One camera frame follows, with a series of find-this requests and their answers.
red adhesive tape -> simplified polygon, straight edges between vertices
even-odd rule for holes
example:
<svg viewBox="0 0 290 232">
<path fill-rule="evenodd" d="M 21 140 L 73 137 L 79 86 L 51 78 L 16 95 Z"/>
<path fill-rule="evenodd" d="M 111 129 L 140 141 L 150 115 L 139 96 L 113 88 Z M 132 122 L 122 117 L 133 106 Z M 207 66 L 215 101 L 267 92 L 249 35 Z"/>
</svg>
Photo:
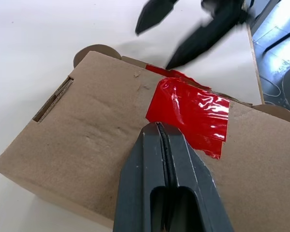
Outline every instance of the red adhesive tape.
<svg viewBox="0 0 290 232">
<path fill-rule="evenodd" d="M 192 148 L 219 159 L 227 136 L 229 100 L 178 71 L 152 67 L 151 71 L 157 68 L 156 73 L 164 75 L 165 72 L 169 77 L 157 85 L 146 114 L 148 121 L 178 127 Z"/>
</svg>

white table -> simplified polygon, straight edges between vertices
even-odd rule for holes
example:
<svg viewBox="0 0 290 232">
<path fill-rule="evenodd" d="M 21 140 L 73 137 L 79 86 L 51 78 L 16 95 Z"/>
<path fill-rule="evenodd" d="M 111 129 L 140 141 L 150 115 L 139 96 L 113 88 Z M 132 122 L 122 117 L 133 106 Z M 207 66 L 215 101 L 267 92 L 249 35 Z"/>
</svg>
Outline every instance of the white table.
<svg viewBox="0 0 290 232">
<path fill-rule="evenodd" d="M 0 154 L 92 44 L 165 65 L 178 42 L 201 19 L 199 0 L 181 0 L 164 22 L 136 37 L 146 0 L 0 0 Z M 261 103 L 246 27 L 183 71 L 242 101 Z M 0 232 L 111 231 L 46 203 L 0 175 Z"/>
</svg>

floor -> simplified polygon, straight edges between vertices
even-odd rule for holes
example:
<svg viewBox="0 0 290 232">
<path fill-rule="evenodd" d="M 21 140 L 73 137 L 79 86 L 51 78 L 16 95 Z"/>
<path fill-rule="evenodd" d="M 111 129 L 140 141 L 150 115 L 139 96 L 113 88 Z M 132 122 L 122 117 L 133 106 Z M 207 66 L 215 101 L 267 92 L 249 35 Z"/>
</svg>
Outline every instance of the floor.
<svg viewBox="0 0 290 232">
<path fill-rule="evenodd" d="M 283 92 L 283 77 L 290 69 L 290 37 L 263 55 L 266 47 L 288 32 L 290 0 L 282 0 L 253 35 L 253 43 L 265 102 L 290 110 L 289 96 L 286 100 Z"/>
</svg>

cardboard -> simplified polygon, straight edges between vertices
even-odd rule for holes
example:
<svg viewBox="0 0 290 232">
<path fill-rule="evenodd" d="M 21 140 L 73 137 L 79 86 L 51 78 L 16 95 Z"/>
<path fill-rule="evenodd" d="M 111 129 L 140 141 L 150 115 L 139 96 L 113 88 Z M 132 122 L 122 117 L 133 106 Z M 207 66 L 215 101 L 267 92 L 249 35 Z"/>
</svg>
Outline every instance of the cardboard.
<svg viewBox="0 0 290 232">
<path fill-rule="evenodd" d="M 0 156 L 0 173 L 111 227 L 121 167 L 161 78 L 89 52 Z M 290 232 L 290 122 L 231 101 L 221 159 L 198 153 L 235 231 Z"/>
</svg>

black plastic part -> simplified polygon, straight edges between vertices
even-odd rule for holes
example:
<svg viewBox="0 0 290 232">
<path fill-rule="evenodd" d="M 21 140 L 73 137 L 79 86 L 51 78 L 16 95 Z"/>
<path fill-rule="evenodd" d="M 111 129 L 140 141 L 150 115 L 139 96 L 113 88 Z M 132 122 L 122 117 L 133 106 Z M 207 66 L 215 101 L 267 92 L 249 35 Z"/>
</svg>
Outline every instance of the black plastic part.
<svg viewBox="0 0 290 232">
<path fill-rule="evenodd" d="M 120 176 L 114 232 L 233 232 L 209 170 L 172 126 L 146 125 Z"/>
<path fill-rule="evenodd" d="M 209 50 L 235 25 L 244 23 L 248 13 L 242 10 L 240 2 L 230 1 L 219 9 L 214 19 L 205 27 L 200 26 L 178 47 L 166 69 L 173 69 L 189 63 Z"/>
<path fill-rule="evenodd" d="M 135 33 L 140 34 L 159 24 L 173 10 L 176 1 L 150 0 L 142 9 L 136 24 Z"/>
</svg>

